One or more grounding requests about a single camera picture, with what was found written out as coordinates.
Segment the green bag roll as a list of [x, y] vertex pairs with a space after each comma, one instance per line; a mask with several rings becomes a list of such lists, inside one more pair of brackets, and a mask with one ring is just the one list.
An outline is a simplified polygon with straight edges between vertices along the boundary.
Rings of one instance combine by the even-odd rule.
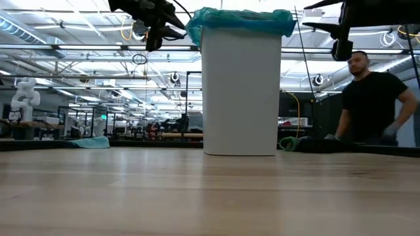
[[300, 140], [296, 137], [285, 137], [282, 138], [278, 145], [284, 151], [295, 151], [299, 145]]

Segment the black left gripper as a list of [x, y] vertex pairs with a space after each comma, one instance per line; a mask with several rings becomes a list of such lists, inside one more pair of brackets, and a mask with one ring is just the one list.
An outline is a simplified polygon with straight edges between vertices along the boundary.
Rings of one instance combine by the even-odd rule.
[[184, 35], [171, 29], [170, 23], [180, 29], [185, 25], [175, 15], [175, 7], [166, 0], [108, 0], [112, 12], [120, 9], [132, 16], [133, 20], [141, 20], [150, 28], [146, 40], [146, 50], [153, 52], [165, 40], [184, 39]]

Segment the black cloth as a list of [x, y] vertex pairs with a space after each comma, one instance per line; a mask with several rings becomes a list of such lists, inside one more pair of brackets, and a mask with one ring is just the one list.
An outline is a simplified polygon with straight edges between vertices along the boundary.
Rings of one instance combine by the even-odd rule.
[[299, 138], [295, 151], [303, 153], [342, 153], [354, 151], [356, 147], [356, 144], [336, 139], [304, 136]]

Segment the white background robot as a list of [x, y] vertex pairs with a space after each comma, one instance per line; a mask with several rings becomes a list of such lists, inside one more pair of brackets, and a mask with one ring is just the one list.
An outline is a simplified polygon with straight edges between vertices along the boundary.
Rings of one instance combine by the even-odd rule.
[[23, 78], [17, 83], [10, 103], [9, 121], [32, 121], [33, 107], [41, 101], [40, 93], [34, 90], [36, 84], [34, 78]]

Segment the black monitor screen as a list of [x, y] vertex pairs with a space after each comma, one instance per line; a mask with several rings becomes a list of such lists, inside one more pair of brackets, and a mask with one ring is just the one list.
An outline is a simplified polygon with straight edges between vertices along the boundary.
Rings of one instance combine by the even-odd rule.
[[298, 117], [298, 110], [300, 110], [300, 117], [312, 118], [312, 101], [313, 96], [309, 93], [280, 93], [279, 98], [279, 117]]

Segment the folded teal trash bag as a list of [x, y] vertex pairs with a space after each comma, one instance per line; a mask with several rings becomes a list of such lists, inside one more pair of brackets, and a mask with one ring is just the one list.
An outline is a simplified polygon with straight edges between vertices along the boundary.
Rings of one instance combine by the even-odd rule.
[[78, 140], [67, 141], [71, 148], [85, 149], [107, 149], [110, 148], [109, 139], [105, 136], [97, 136], [93, 138], [82, 138]]

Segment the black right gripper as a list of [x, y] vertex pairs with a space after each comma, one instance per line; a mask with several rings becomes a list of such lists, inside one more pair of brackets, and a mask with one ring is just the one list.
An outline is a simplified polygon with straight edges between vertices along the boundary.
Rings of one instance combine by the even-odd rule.
[[303, 25], [326, 31], [332, 39], [332, 56], [336, 61], [347, 61], [352, 54], [353, 42], [348, 40], [351, 28], [384, 26], [383, 20], [386, 0], [321, 0], [304, 9], [317, 9], [343, 2], [339, 24], [305, 22]]

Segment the white plastic trash bin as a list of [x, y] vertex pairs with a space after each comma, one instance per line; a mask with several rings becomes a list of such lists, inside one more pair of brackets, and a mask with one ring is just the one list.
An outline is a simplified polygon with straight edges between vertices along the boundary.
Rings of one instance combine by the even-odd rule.
[[281, 36], [204, 28], [200, 46], [204, 152], [273, 156], [278, 135]]

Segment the person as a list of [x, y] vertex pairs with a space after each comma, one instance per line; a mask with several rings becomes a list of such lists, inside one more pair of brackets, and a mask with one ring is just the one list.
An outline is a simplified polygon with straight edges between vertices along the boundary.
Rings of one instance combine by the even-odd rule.
[[342, 112], [334, 139], [348, 129], [359, 144], [397, 146], [397, 133], [415, 113], [418, 101], [395, 75], [369, 70], [368, 55], [357, 50], [348, 60], [353, 80], [343, 89]]

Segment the black partition wall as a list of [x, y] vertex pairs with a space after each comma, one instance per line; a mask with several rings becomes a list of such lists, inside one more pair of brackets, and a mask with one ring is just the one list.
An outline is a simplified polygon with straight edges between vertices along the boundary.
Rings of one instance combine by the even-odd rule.
[[342, 112], [342, 101], [342, 94], [328, 94], [316, 103], [314, 114], [320, 138], [335, 134]]

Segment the teal plastic trash bag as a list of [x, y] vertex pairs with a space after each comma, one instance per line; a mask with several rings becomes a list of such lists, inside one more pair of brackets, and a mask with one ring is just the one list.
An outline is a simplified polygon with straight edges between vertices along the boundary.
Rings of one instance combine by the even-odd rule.
[[290, 37], [296, 20], [289, 10], [278, 9], [273, 12], [253, 12], [251, 10], [219, 10], [203, 7], [185, 26], [192, 42], [200, 47], [203, 28], [235, 28], [260, 33]]

